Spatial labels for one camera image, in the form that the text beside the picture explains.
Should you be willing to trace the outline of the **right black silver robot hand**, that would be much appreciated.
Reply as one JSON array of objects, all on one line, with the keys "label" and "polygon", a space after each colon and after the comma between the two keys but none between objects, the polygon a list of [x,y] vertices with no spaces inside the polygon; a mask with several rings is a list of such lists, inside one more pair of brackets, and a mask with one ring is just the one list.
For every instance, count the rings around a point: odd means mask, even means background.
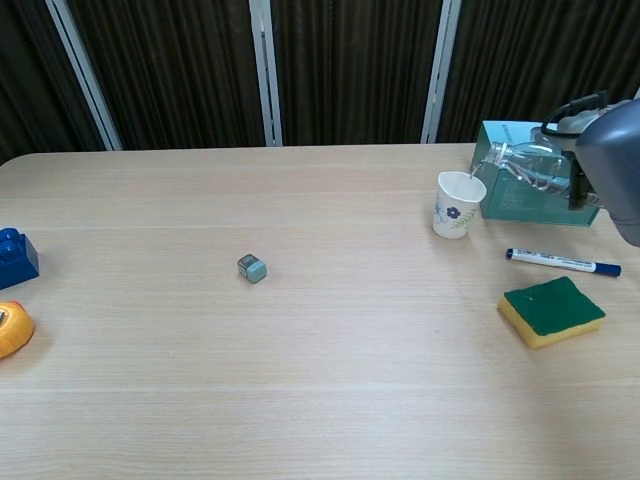
[{"label": "right black silver robot hand", "polygon": [[568,134],[568,137],[556,137],[555,143],[570,165],[568,207],[571,211],[581,210],[587,206],[589,196],[593,192],[592,185],[577,160],[575,146],[577,138],[597,116],[598,111],[591,109],[574,113],[558,121],[557,131]]}]

